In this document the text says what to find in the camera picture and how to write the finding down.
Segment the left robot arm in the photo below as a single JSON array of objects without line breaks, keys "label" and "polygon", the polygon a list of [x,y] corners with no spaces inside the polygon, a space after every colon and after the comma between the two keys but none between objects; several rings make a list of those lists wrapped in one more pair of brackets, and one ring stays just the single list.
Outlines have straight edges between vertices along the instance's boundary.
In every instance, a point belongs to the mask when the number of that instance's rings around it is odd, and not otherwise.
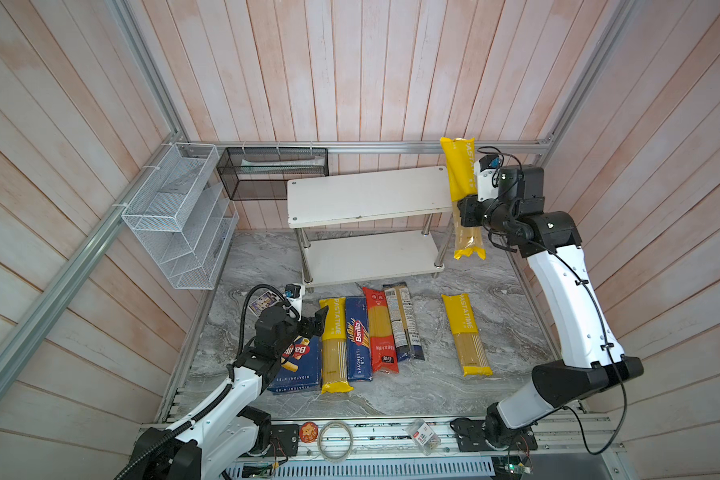
[{"label": "left robot arm", "polygon": [[297,338],[320,336],[329,309],[311,317],[279,302],[255,323],[255,336],[227,366],[225,380],[193,410],[164,429],[148,428],[118,479],[217,479],[239,456],[271,445],[269,414],[254,402],[281,369]]}]

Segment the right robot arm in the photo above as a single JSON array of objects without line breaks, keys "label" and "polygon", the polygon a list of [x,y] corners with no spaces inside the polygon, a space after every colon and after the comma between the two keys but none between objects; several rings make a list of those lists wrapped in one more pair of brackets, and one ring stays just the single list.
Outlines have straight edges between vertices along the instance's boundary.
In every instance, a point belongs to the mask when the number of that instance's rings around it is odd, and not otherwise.
[{"label": "right robot arm", "polygon": [[550,306],[560,337],[561,359],[533,368],[530,381],[488,407],[486,443],[509,450],[531,424],[644,373],[612,333],[587,270],[582,239],[573,218],[546,211],[544,171],[536,166],[473,165],[475,192],[458,199],[459,217],[503,238],[534,272]]}]

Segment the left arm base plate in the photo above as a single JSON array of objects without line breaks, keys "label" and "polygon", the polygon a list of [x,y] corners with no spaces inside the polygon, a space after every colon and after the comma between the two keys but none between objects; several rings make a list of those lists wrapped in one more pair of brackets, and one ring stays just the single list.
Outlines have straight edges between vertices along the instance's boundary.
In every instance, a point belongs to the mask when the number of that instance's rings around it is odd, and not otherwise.
[{"label": "left arm base plate", "polygon": [[268,429],[269,440],[266,444],[255,444],[253,452],[241,455],[241,459],[290,459],[298,454],[300,425],[296,423],[274,424]]}]

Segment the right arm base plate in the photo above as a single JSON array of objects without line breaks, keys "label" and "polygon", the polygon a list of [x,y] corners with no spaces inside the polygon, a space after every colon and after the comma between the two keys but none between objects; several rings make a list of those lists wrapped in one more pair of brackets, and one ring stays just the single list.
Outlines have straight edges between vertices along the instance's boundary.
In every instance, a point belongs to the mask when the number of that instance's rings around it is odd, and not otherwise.
[{"label": "right arm base plate", "polygon": [[507,451],[509,448],[521,451],[534,451],[538,443],[533,431],[507,429],[501,422],[493,419],[474,420],[460,417],[452,420],[449,426],[456,437],[460,452]]}]

